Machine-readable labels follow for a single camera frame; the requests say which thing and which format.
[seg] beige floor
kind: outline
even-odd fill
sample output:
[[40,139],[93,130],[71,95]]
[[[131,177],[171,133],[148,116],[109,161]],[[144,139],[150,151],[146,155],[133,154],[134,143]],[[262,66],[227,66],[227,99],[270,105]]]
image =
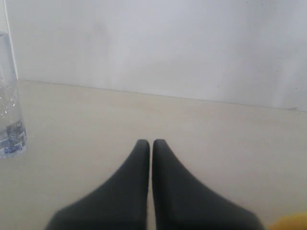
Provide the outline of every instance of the beige floor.
[[307,113],[26,81],[20,94],[28,150],[0,161],[2,230],[43,229],[139,138],[167,139],[201,181],[264,222],[307,210]]

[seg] yellow object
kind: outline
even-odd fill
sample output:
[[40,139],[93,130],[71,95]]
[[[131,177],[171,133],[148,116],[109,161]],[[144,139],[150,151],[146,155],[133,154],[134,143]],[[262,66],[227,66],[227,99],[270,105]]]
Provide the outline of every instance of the yellow object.
[[283,217],[269,230],[307,230],[307,212]]

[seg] bottle label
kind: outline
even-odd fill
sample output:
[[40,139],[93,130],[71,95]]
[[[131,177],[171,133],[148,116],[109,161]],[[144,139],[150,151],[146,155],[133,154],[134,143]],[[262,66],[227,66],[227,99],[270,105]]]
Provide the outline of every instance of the bottle label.
[[26,133],[22,120],[5,128],[8,135],[8,146],[4,148],[4,153],[14,153],[25,147]]

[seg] plastic water bottle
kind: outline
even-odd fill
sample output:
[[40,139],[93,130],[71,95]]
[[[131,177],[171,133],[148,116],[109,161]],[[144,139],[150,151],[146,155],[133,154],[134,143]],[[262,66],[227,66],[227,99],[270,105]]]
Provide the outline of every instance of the plastic water bottle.
[[8,34],[0,32],[0,159],[26,149],[26,132]]

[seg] white wall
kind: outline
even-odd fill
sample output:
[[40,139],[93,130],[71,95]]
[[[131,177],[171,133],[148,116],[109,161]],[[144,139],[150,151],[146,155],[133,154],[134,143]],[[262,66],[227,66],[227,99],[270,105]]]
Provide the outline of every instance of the white wall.
[[307,111],[306,0],[9,0],[21,79]]
[[0,0],[0,31],[2,32],[8,31],[3,0]]

